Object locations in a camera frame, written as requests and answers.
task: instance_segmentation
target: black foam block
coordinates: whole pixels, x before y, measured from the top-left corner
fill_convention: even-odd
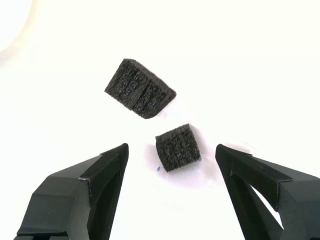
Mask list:
[[[156,136],[156,150],[169,172],[200,159],[200,151],[189,124]]]
[[[133,59],[122,61],[105,92],[144,119],[155,117],[177,95]]]

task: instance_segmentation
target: foam piece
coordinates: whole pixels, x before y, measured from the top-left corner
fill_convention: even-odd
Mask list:
[[[122,61],[105,92],[144,119],[155,117],[177,95],[133,59]]]
[[[156,136],[156,150],[169,172],[200,160],[200,151],[189,124]]]

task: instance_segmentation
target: black sponge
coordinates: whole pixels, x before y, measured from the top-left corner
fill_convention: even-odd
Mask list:
[[[156,150],[169,172],[200,160],[200,151],[189,124],[156,136]]]
[[[133,59],[124,59],[105,92],[144,119],[155,117],[176,92]]]

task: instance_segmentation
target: white background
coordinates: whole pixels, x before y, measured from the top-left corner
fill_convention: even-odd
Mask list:
[[[0,52],[2,239],[45,177],[124,142],[110,239],[243,239],[215,148],[320,177],[319,12],[318,0],[33,0]],[[157,117],[104,93],[123,58],[176,90]],[[203,160],[157,171],[155,136],[186,123]]]

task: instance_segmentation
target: foam texture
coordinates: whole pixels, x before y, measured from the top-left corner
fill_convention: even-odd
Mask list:
[[[122,61],[105,92],[144,119],[155,117],[177,95],[133,59]]]
[[[200,151],[189,124],[156,136],[156,150],[169,172],[200,160]]]

